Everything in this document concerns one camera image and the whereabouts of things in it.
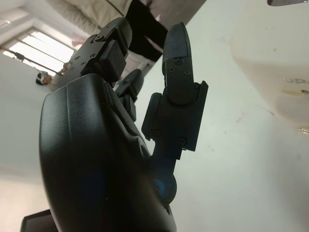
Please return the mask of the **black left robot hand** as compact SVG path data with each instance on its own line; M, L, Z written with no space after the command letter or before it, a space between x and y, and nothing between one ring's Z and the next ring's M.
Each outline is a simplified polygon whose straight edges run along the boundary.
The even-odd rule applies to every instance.
M51 215L60 232L174 232L176 161L194 151L208 85L193 77L183 23L167 33L164 91L152 94L139 130L139 70L120 80L132 40L117 18L70 60L41 112L39 155Z

